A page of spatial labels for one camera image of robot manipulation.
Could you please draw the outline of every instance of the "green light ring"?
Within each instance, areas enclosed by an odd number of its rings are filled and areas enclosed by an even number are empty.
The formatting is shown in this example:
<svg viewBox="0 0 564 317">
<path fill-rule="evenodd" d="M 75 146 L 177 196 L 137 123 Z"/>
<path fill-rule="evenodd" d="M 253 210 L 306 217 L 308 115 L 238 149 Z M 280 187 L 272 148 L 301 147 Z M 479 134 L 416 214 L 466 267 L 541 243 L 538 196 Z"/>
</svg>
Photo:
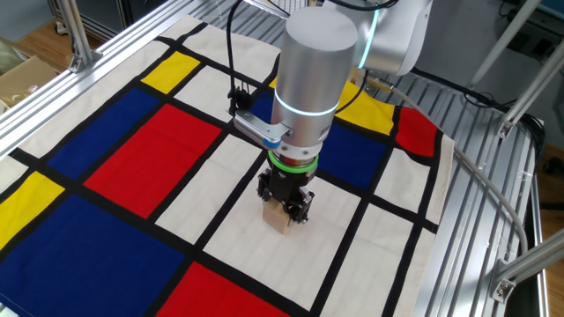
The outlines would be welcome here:
<svg viewBox="0 0 564 317">
<path fill-rule="evenodd" d="M 319 160 L 319 155 L 317 155 L 317 156 L 315 156 L 314 161 L 308 166 L 290 167 L 290 166 L 286 166 L 282 162 L 280 162 L 274 156 L 274 153 L 272 153 L 272 151 L 268 151 L 268 157 L 271 159 L 272 164 L 274 164 L 277 168 L 281 169 L 282 171 L 288 172 L 288 173 L 307 173 L 309 171 L 312 171 L 317 167 L 317 161 Z"/>
</svg>

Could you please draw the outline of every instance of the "black cable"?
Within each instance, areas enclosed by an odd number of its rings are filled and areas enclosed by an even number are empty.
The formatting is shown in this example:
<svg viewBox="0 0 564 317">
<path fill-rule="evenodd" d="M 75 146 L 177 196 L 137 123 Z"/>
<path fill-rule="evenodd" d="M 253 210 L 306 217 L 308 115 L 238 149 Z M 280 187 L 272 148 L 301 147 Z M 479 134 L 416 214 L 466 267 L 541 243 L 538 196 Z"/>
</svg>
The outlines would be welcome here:
<svg viewBox="0 0 564 317">
<path fill-rule="evenodd" d="M 502 17 L 502 18 L 506 18 L 507 16 L 509 16 L 509 13 L 511 12 L 511 10 L 509 10 L 509 12 L 507 12 L 507 13 L 505 13 L 505 14 L 504 14 L 504 13 L 501 13 L 501 9 L 503 9 L 503 6 L 505 5 L 506 2 L 507 2 L 507 1 L 503 0 L 503 1 L 501 2 L 500 9 L 497 11 L 497 12 L 500 14 L 500 17 Z"/>
<path fill-rule="evenodd" d="M 347 102 L 344 106 L 342 106 L 337 111 L 335 111 L 335 114 L 338 114 L 341 111 L 347 109 L 360 96 L 360 94 L 364 90 L 364 87 L 367 85 L 367 80 L 368 80 L 368 71 L 366 71 L 366 73 L 364 74 L 364 78 L 362 78 L 362 84 L 360 85 L 359 90 L 356 92 L 354 97 L 352 97 L 352 99 L 349 100 L 349 102 Z"/>
<path fill-rule="evenodd" d="M 229 16 L 227 17 L 227 58 L 229 59 L 229 77 L 231 79 L 231 89 L 229 90 L 227 97 L 231 99 L 229 106 L 229 114 L 231 115 L 235 115 L 235 110 L 238 108 L 249 110 L 252 106 L 252 99 L 249 92 L 245 91 L 244 87 L 235 87 L 235 67 L 233 62 L 233 46 L 231 44 L 231 24 L 233 22 L 235 10 L 237 10 L 237 7 L 242 2 L 243 0 L 235 1 L 233 7 L 231 7 Z"/>
<path fill-rule="evenodd" d="M 412 69 L 412 73 L 415 74 L 415 75 L 433 80 L 433 81 L 435 81 L 435 82 L 437 82 L 441 85 L 446 85 L 450 88 L 458 90 L 459 92 L 462 92 L 464 98 L 468 101 L 468 103 L 475 106 L 475 107 L 492 108 L 492 109 L 501 111 L 503 113 L 507 113 L 511 109 L 511 106 L 513 106 L 513 104 L 515 104 L 515 102 L 517 101 L 517 99 L 515 99 L 515 100 L 508 101 L 506 103 L 500 104 L 500 103 L 498 103 L 494 100 L 493 96 L 490 93 L 486 93 L 486 94 L 489 94 L 490 96 L 492 96 L 491 99 L 488 98 L 487 96 L 484 96 L 483 94 L 480 94 L 478 92 L 474 92 L 473 90 L 470 90 L 466 87 L 462 87 L 461 85 L 457 85 L 457 84 L 450 82 L 450 81 L 448 81 L 444 78 L 438 77 L 438 76 L 433 75 L 433 74 L 429 74 L 425 71 L 418 70 L 416 68 Z M 477 102 L 470 100 L 468 98 L 468 96 L 472 96 Z M 535 154 L 536 154 L 535 171 L 537 171 L 538 164 L 540 164 L 540 159 L 542 158 L 543 150 L 545 148 L 545 137 L 546 137 L 545 126 L 540 122 L 539 119 L 535 118 L 534 116 L 532 116 L 530 114 L 524 114 L 521 117 L 521 119 L 519 119 L 519 122 L 531 134 L 531 141 L 532 141 L 533 146 L 535 148 Z"/>
<path fill-rule="evenodd" d="M 278 10 L 280 10 L 282 13 L 284 13 L 288 17 L 290 16 L 290 13 L 288 13 L 286 10 L 280 8 L 277 4 L 273 3 L 272 0 L 266 0 L 266 1 L 268 1 L 270 4 L 274 5 Z"/>
<path fill-rule="evenodd" d="M 394 5 L 397 4 L 397 1 L 399 0 L 388 0 L 383 4 L 377 4 L 377 5 L 373 5 L 373 6 L 358 6 L 358 5 L 354 5 L 354 4 L 349 4 L 345 1 L 341 1 L 341 0 L 328 0 L 333 2 L 334 4 L 338 4 L 338 5 L 342 5 L 345 8 L 349 8 L 349 9 L 353 9 L 353 10 L 357 10 L 357 11 L 376 11 L 376 10 L 380 10 L 380 9 L 388 9 L 393 7 Z"/>
</svg>

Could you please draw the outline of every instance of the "red square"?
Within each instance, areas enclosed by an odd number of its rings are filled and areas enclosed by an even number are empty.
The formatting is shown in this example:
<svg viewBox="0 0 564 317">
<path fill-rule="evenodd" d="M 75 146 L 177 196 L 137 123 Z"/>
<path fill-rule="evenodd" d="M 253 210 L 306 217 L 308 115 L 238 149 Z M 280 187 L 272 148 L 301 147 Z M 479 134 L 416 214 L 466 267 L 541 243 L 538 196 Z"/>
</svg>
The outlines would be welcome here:
<svg viewBox="0 0 564 317">
<path fill-rule="evenodd" d="M 434 155 L 435 125 L 415 109 L 402 107 L 396 141 L 404 149 L 425 157 Z"/>
<path fill-rule="evenodd" d="M 219 132 L 211 124 L 165 105 L 85 186 L 147 218 Z"/>
<path fill-rule="evenodd" d="M 194 262 L 157 316 L 282 317 L 287 314 Z"/>
</svg>

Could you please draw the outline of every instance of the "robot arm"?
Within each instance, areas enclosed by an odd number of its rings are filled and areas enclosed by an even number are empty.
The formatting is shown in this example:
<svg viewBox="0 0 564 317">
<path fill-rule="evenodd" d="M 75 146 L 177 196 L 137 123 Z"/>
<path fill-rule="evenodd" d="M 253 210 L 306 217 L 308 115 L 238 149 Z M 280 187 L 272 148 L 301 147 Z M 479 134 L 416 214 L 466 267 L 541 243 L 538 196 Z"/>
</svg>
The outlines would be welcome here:
<svg viewBox="0 0 564 317">
<path fill-rule="evenodd" d="M 306 185 L 351 67 L 407 73 L 419 57 L 432 1 L 400 0 L 379 11 L 326 1 L 286 21 L 271 124 L 245 110 L 234 113 L 234 126 L 269 150 L 270 168 L 259 175 L 264 201 L 278 201 L 295 222 L 308 220 L 314 194 Z"/>
</svg>

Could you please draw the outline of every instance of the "blue square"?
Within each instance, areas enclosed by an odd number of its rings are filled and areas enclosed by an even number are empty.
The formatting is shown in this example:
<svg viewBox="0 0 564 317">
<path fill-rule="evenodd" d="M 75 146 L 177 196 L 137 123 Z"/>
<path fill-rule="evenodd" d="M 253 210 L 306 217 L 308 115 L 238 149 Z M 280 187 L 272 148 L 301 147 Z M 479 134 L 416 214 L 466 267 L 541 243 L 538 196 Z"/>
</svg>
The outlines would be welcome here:
<svg viewBox="0 0 564 317">
<path fill-rule="evenodd" d="M 385 151 L 384 144 L 333 123 L 319 153 L 319 169 L 367 189 Z"/>
<path fill-rule="evenodd" d="M 132 89 L 72 138 L 48 164 L 77 179 L 158 103 L 158 99 Z"/>
<path fill-rule="evenodd" d="M 22 316 L 142 316 L 184 258 L 72 195 L 0 263 L 0 301 Z"/>
<path fill-rule="evenodd" d="M 272 102 L 274 102 L 274 97 L 267 92 L 263 92 L 255 100 L 253 107 L 250 108 L 250 113 L 256 115 L 262 121 L 270 123 L 272 116 Z"/>
</svg>

